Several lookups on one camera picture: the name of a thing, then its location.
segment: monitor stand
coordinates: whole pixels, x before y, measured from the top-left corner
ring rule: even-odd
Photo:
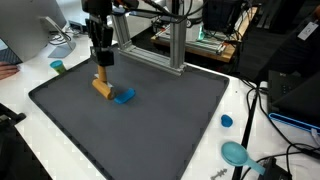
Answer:
[[[43,22],[47,24],[50,32],[55,32],[55,34],[60,34],[61,37],[67,42],[66,44],[57,46],[55,50],[48,56],[48,58],[65,58],[67,57],[76,47],[76,43],[71,39],[67,38],[62,29],[50,18],[42,18]]]

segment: person's hand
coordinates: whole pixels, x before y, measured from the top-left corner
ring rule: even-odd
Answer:
[[[314,11],[314,16],[320,20],[320,5],[317,6],[316,10]]]
[[[15,65],[9,65],[7,62],[0,61],[0,80],[12,76],[17,73],[19,69]]]

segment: cable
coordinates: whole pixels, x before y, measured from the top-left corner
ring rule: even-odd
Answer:
[[[244,79],[240,79],[240,81],[242,81],[245,85],[249,86],[250,88],[255,88],[252,84],[250,84],[249,81],[244,80]]]
[[[57,36],[59,36],[59,38],[53,38],[51,41],[60,41],[60,42],[53,43],[50,41],[49,44],[54,45],[54,46],[58,46],[58,45],[67,43],[67,41],[71,41],[71,37],[68,34],[66,34],[65,32],[62,32],[62,34],[67,37],[67,40],[64,39],[64,37],[62,35],[59,34],[59,35],[57,35]]]
[[[241,39],[243,39],[243,36],[242,36],[242,34],[239,32],[239,30],[236,30],[236,29],[235,29],[235,33],[238,34]]]
[[[280,136],[288,143],[288,144],[292,144],[291,141],[289,141],[289,139],[287,137],[285,137],[283,135],[283,133],[278,129],[278,127],[272,122],[272,120],[269,118],[268,114],[264,111],[263,107],[262,107],[262,102],[261,102],[261,95],[260,93],[258,94],[258,98],[259,98],[259,105],[260,105],[260,109],[263,112],[263,114],[268,118],[269,122],[271,123],[271,125],[274,127],[274,129],[280,134]]]
[[[286,164],[287,164],[287,170],[288,170],[289,175],[291,175],[291,171],[290,171],[290,167],[289,167],[289,150],[293,145],[294,144],[290,144],[290,146],[288,146],[287,152],[286,152],[286,161],[287,161]]]
[[[247,95],[246,95],[248,110],[250,110],[249,94],[250,94],[253,90],[255,90],[255,88],[251,88],[251,89],[247,92]]]
[[[297,151],[297,152],[291,152],[291,153],[288,153],[288,154],[289,154],[289,155],[292,155],[292,154],[301,154],[301,153],[302,153],[302,152]],[[287,153],[276,154],[276,155],[272,155],[272,156],[267,156],[267,157],[264,157],[264,158],[261,158],[261,159],[257,160],[256,162],[259,163],[259,162],[261,162],[261,161],[263,161],[263,160],[266,160],[266,159],[268,159],[268,158],[271,158],[271,157],[279,157],[279,156],[285,156],[285,155],[287,155]],[[248,168],[248,169],[243,173],[243,175],[242,175],[242,177],[241,177],[240,180],[243,180],[243,179],[246,177],[246,175],[248,174],[248,172],[249,172],[250,170],[251,170],[251,168]]]
[[[182,14],[184,15],[184,0],[182,0],[181,4],[183,4],[183,6],[182,6]]]
[[[188,13],[185,15],[176,15],[176,14],[172,14],[170,12],[168,12],[166,9],[164,9],[163,7],[161,7],[159,4],[149,0],[149,1],[145,1],[147,4],[151,5],[152,7],[160,10],[161,12],[157,12],[157,11],[150,11],[150,10],[145,10],[145,9],[130,9],[131,11],[137,11],[137,12],[145,12],[145,13],[151,13],[151,14],[158,14],[158,15],[167,15],[170,17],[174,17],[174,18],[186,18],[188,16],[191,16],[197,12],[199,12],[201,9],[203,9],[203,7],[208,3],[208,0],[204,1],[204,3],[202,4],[202,6],[200,6],[198,9],[196,9],[195,11],[189,13],[191,11],[192,6],[189,6],[190,11],[188,10]]]

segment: teal cup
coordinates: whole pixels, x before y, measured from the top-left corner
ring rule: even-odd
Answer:
[[[66,71],[66,68],[63,65],[63,62],[61,60],[53,61],[50,64],[50,67],[53,68],[58,74],[62,74]]]

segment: electronic equipment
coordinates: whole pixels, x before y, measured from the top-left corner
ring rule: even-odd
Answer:
[[[0,179],[6,177],[8,166],[10,164],[10,158],[12,149],[8,139],[3,133],[0,133]]]
[[[290,27],[293,19],[298,14],[305,0],[279,0],[278,8],[273,7],[275,14],[271,20],[270,31],[275,33],[285,33]]]
[[[203,0],[203,28],[232,34],[241,14],[243,0]]]
[[[291,180],[292,176],[276,164],[277,160],[274,157],[268,158],[263,163],[263,167],[266,169],[264,175],[260,175],[258,180]]]
[[[24,62],[59,34],[57,28],[64,27],[66,20],[56,0],[4,0],[1,1],[0,24],[0,38]]]
[[[299,120],[299,124],[293,125],[300,127],[301,122],[302,124],[307,124],[308,128],[305,130],[310,130],[311,126],[320,127],[319,81],[320,72],[308,79],[303,79],[293,75],[269,71],[269,113]]]
[[[86,34],[88,32],[87,26],[84,26],[81,23],[77,23],[75,21],[69,20],[69,24],[73,32],[76,32],[79,34]]]
[[[6,49],[0,50],[0,59],[9,64],[19,64],[21,63],[20,58],[8,47]]]

